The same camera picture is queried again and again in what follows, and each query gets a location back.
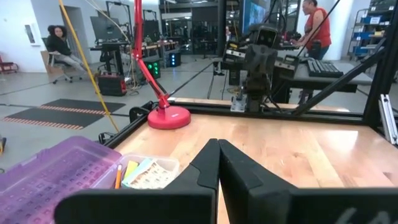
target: red lamp arm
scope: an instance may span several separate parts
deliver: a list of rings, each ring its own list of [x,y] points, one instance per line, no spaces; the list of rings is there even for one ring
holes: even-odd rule
[[[159,99],[159,108],[167,108],[170,106],[167,98],[169,97],[168,94],[165,94],[162,89],[159,88],[156,81],[150,75],[148,68],[145,66],[145,63],[142,59],[142,26],[144,25],[142,21],[142,0],[135,0],[134,1],[134,21],[136,24],[136,32],[135,32],[135,43],[134,49],[132,50],[132,56],[136,59],[137,64],[141,71],[143,72],[145,78],[147,79],[150,86],[154,89],[156,97]]]

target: wooden table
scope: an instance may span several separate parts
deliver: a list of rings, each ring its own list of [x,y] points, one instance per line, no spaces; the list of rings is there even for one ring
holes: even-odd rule
[[[170,97],[169,100],[174,100],[176,102],[181,103],[209,103],[209,104],[217,104],[217,105],[231,105],[231,102],[228,100],[206,100],[206,99],[198,99],[198,98],[174,98]],[[270,108],[275,108],[275,105],[272,103],[267,103],[267,106]],[[278,103],[282,109],[294,109],[298,107],[295,104],[287,104],[287,103]],[[337,111],[337,112],[349,112],[346,108],[337,108],[332,106],[314,106],[311,110],[319,110],[319,111]]]
[[[115,150],[173,157],[184,170],[210,138],[227,139],[297,187],[398,186],[398,150],[366,126],[193,114],[188,126],[174,131],[144,124]],[[218,223],[229,223],[221,188],[218,211]]]

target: black anti-fatigue mat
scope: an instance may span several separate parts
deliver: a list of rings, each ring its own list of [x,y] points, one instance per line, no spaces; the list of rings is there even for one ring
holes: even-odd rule
[[[115,112],[125,106],[124,103],[105,103],[109,112]],[[40,107],[46,110],[71,111],[77,113],[105,114],[101,102],[86,100],[59,99],[46,103]]]
[[[31,108],[3,118],[3,121],[34,124],[55,128],[83,129],[103,118],[101,114],[76,113],[60,110]]]

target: plastic storage box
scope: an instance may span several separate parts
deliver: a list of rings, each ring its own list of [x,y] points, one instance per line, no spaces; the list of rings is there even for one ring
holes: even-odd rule
[[[144,159],[147,158],[157,159],[157,163],[163,167],[164,169],[171,171],[174,178],[178,176],[178,170],[180,167],[180,163],[176,159],[164,158],[164,157],[156,157],[156,156],[139,156],[137,154],[126,154],[122,156],[120,160],[118,160],[113,166],[111,166],[104,175],[102,175],[92,186],[95,189],[110,189],[114,187],[116,181],[116,171],[118,169],[118,164],[122,164],[123,169],[127,168],[127,164],[129,161],[134,161],[141,163]]]
[[[53,210],[63,198],[81,189],[111,188],[117,164],[144,158],[122,156],[83,137],[44,149],[0,174],[0,223],[51,224]],[[158,159],[178,175],[178,161]]]

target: paper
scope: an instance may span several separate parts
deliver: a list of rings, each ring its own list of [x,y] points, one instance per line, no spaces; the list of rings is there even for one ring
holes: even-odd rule
[[[380,23],[380,17],[371,17],[370,24],[379,24]]]
[[[134,189],[162,189],[173,179],[172,172],[160,166],[155,159],[144,160],[122,181],[122,186]]]
[[[138,167],[138,162],[129,161],[124,178],[128,177]]]

